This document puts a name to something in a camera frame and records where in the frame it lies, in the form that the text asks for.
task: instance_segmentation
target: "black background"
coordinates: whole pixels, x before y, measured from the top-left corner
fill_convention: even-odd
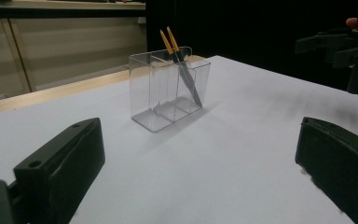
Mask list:
[[[148,51],[165,49],[159,30],[170,26],[179,46],[220,55],[345,91],[348,68],[332,68],[325,50],[295,54],[296,40],[356,17],[358,1],[154,0],[146,4]]]

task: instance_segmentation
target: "transparent organizer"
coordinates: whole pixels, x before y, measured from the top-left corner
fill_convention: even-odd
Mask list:
[[[155,133],[202,108],[211,64],[179,51],[174,63],[167,50],[130,56],[131,118]]]

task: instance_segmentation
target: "table surface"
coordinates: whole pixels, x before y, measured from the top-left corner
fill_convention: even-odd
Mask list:
[[[32,103],[0,109],[0,179],[11,183],[28,155],[98,117],[106,164],[71,223],[353,223],[301,173],[295,154],[304,117],[358,134],[358,95],[206,60],[204,107],[158,133],[131,120],[126,78],[41,101],[29,93]]]

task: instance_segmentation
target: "wooden trim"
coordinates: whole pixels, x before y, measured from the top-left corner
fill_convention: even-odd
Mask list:
[[[85,8],[85,9],[120,9],[120,10],[145,10],[144,3],[98,3],[75,1],[49,1],[49,0],[12,0],[0,1],[0,7],[50,7],[50,8]]]
[[[27,105],[39,104],[78,92],[87,91],[105,85],[117,83],[119,81],[128,80],[129,78],[130,71],[126,70],[102,77],[95,77],[87,80],[70,83],[67,85],[62,85],[43,91],[35,91],[19,96],[14,96],[11,98],[0,100],[0,112],[15,110],[17,108],[24,107]]]
[[[142,3],[68,1],[0,1],[0,19],[144,17]]]

